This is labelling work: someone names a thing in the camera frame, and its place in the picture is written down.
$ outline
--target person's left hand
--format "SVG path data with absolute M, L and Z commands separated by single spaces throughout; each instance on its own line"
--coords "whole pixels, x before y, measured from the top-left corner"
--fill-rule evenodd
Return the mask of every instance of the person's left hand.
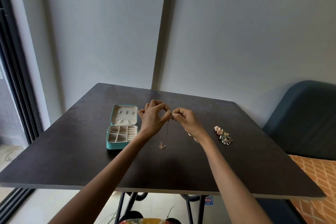
M 164 109 L 166 113 L 159 117 L 159 111 Z M 145 109 L 138 111 L 138 115 L 142 120 L 142 125 L 139 133 L 143 134 L 148 139 L 153 137 L 157 132 L 160 131 L 162 126 L 171 117 L 171 112 L 169 107 L 160 100 L 152 100 L 145 105 Z

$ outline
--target person's right hand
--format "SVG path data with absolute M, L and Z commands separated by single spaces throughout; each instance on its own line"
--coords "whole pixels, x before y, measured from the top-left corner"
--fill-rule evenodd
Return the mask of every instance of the person's right hand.
M 207 135 L 207 132 L 203 126 L 198 122 L 194 113 L 191 110 L 179 107 L 172 113 L 173 120 L 177 120 L 187 133 L 189 133 L 196 142 L 199 143 L 199 139 Z

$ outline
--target hand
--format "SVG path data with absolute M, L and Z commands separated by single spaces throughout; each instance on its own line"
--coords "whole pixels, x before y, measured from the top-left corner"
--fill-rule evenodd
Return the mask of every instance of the hand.
M 164 109 L 166 113 L 159 117 L 159 111 Z M 145 105 L 145 109 L 138 111 L 138 115 L 142 120 L 142 125 L 139 133 L 142 133 L 148 139 L 153 137 L 157 132 L 160 131 L 162 126 L 167 122 L 171 117 L 171 112 L 169 107 L 159 100 L 152 100 Z
M 207 132 L 198 122 L 191 110 L 179 107 L 173 111 L 171 116 L 173 120 L 177 120 L 182 125 L 185 131 L 189 133 L 196 142 L 199 143 L 199 139 L 207 135 Z

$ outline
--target floor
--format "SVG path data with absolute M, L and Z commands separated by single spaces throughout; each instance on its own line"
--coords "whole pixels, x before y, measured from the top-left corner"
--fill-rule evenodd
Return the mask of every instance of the floor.
M 21 205 L 8 224 L 46 224 L 78 192 L 78 190 L 38 189 Z M 107 224 L 117 211 L 120 192 L 115 192 L 107 201 L 95 224 Z M 129 196 L 126 195 L 122 214 Z M 223 200 L 213 196 L 214 205 L 205 205 L 203 223 L 230 224 Z M 199 202 L 191 202 L 194 223 L 197 223 Z M 178 219 L 188 224 L 187 205 L 179 194 L 149 193 L 143 201 L 136 201 L 132 210 L 139 211 L 144 217 Z
M 0 172 L 23 151 L 23 147 L 9 144 L 0 146 Z M 13 190 L 13 188 L 0 187 L 0 202 Z

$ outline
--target dark wooden table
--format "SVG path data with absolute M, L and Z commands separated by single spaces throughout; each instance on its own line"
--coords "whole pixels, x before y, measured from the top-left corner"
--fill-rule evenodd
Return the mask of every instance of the dark wooden table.
M 115 104 L 162 100 L 185 107 L 215 141 L 233 171 L 256 197 L 320 198 L 322 190 L 234 102 L 99 83 L 0 173 L 5 187 L 81 189 L 120 151 L 106 149 Z M 214 127 L 233 138 L 223 145 Z M 160 150 L 159 144 L 166 145 Z M 176 121 L 140 151 L 119 191 L 218 194 L 206 155 Z

